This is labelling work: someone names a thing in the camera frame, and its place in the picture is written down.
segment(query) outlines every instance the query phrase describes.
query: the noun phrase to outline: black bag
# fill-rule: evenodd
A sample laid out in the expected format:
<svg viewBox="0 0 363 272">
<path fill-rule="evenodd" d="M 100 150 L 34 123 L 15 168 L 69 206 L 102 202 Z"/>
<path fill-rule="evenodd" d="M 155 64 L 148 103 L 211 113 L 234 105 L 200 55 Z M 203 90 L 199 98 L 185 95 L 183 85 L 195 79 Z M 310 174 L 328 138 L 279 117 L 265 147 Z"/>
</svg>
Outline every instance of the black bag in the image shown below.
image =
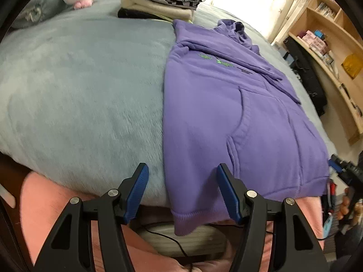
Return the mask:
<svg viewBox="0 0 363 272">
<path fill-rule="evenodd" d="M 307 59 L 310 54 L 290 36 L 284 40 L 284 43 L 294 58 L 294 62 L 290 67 L 299 73 L 302 85 L 310 96 L 318 116 L 322 116 L 325 113 L 324 106 L 328 102 L 324 89 Z"/>
</svg>

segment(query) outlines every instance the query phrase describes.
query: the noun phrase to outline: silver screw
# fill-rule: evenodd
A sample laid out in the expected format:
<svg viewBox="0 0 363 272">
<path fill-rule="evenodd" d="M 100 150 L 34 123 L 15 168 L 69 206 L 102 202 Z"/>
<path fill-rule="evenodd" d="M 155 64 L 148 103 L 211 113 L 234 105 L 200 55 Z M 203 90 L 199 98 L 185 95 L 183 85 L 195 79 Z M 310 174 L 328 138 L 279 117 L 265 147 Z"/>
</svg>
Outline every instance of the silver screw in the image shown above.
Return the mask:
<svg viewBox="0 0 363 272">
<path fill-rule="evenodd" d="M 249 191 L 247 191 L 247 196 L 255 198 L 257 196 L 257 193 L 256 193 L 256 191 L 249 190 Z"/>
<path fill-rule="evenodd" d="M 72 198 L 69 200 L 69 202 L 70 202 L 71 204 L 77 204 L 77 203 L 79 203 L 79 198 L 78 198 L 78 197 L 72 197 Z"/>
<path fill-rule="evenodd" d="M 291 197 L 288 197 L 286 198 L 286 203 L 292 206 L 295 204 L 295 200 Z"/>
<path fill-rule="evenodd" d="M 109 196 L 116 196 L 118 194 L 118 190 L 117 189 L 111 189 L 109 192 L 108 192 L 108 195 Z"/>
</svg>

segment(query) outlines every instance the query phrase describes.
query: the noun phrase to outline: pink bed sheet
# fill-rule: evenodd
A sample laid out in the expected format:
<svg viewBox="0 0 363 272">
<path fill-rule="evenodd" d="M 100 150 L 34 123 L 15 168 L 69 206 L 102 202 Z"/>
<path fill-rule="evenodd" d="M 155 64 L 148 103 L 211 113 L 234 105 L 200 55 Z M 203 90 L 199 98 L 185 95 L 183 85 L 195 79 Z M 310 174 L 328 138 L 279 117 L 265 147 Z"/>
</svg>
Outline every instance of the pink bed sheet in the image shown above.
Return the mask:
<svg viewBox="0 0 363 272">
<path fill-rule="evenodd" d="M 82 200 L 94 196 L 67 189 L 63 186 L 32 172 L 26 177 L 20 197 L 20 218 L 25 241 L 33 263 L 36 261 L 41 247 L 53 224 L 70 198 L 78 196 Z M 322 238 L 322 207 L 317 197 L 305 197 L 297 203 L 315 235 Z M 136 272 L 187 272 L 188 267 L 181 266 L 176 260 L 158 254 L 128 226 L 122 226 L 125 242 Z M 264 254 L 260 272 L 268 269 L 271 253 L 272 235 L 266 235 Z M 97 272 L 103 272 L 101 250 L 99 246 L 97 222 L 92 222 L 92 246 Z M 233 249 L 230 245 L 220 260 L 195 263 L 193 272 L 228 272 L 233 260 Z"/>
</svg>

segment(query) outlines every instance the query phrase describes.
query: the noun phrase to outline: pillow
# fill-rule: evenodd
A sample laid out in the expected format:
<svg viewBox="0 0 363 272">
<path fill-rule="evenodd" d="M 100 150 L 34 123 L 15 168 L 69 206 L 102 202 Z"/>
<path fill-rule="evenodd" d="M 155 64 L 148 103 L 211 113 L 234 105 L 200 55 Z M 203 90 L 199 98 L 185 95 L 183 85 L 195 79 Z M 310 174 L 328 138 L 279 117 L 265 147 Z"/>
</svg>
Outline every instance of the pillow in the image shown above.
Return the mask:
<svg viewBox="0 0 363 272">
<path fill-rule="evenodd" d="M 63 0 L 30 0 L 11 25 L 23 29 L 52 18 L 66 9 L 71 9 Z"/>
</svg>

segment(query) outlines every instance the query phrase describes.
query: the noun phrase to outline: purple hoodie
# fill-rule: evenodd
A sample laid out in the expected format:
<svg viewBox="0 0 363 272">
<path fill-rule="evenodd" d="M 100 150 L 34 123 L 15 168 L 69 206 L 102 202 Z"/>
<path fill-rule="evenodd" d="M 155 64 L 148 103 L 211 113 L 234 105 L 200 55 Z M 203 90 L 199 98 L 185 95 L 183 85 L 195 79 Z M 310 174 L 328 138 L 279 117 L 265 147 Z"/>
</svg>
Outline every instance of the purple hoodie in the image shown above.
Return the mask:
<svg viewBox="0 0 363 272">
<path fill-rule="evenodd" d="M 220 163 L 265 198 L 321 196 L 326 146 L 286 76 L 260 56 L 243 24 L 173 25 L 163 146 L 175 233 L 229 218 L 215 176 Z"/>
</svg>

